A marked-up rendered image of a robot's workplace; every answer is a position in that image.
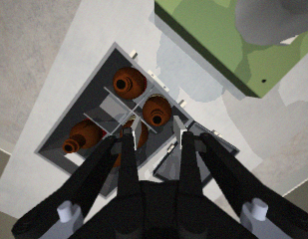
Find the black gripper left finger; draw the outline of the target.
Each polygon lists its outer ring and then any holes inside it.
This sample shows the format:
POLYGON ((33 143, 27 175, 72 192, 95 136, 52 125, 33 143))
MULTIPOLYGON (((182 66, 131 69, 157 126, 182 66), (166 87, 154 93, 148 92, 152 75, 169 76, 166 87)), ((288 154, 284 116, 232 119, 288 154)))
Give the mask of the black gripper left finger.
POLYGON ((107 136, 59 189, 17 220, 14 238, 68 239, 84 225, 120 153, 116 239, 142 239, 145 221, 135 154, 141 133, 141 117, 136 117, 131 127, 122 128, 123 137, 107 136))

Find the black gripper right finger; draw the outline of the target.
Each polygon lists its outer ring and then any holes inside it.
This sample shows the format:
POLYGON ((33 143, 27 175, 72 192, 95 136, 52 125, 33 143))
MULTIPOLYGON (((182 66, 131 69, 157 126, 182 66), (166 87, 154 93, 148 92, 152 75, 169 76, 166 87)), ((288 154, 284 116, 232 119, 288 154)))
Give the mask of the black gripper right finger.
POLYGON ((197 151, 240 224, 258 239, 308 239, 308 213, 264 185, 210 133, 193 135, 178 116, 173 116, 173 132, 181 149, 176 211, 180 239, 207 237, 197 151))

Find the grey divided crate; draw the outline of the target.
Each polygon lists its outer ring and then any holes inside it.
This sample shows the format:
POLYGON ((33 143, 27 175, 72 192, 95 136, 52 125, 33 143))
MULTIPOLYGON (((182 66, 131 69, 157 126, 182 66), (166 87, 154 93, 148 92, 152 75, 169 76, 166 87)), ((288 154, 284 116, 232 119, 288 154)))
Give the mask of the grey divided crate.
MULTIPOLYGON (((109 135, 120 138, 120 131, 130 116, 141 117, 149 127, 146 143, 135 150, 138 171, 159 151, 175 138, 173 116, 178 116, 185 126, 183 108, 131 57, 120 54, 105 54, 97 64, 55 124, 35 149, 34 153, 71 176, 79 167, 68 159, 62 149, 64 141, 69 138, 72 127, 89 118, 107 134, 93 147, 74 152, 86 160, 97 146, 109 135), (117 70, 132 67, 139 70, 147 79, 146 90, 134 100, 125 100, 117 95, 113 88, 113 77, 117 70), (166 97, 171 106, 169 121, 161 126, 148 124, 143 117, 143 106, 153 94, 166 97)), ((119 168, 110 171, 99 196, 107 200, 118 188, 119 168)))

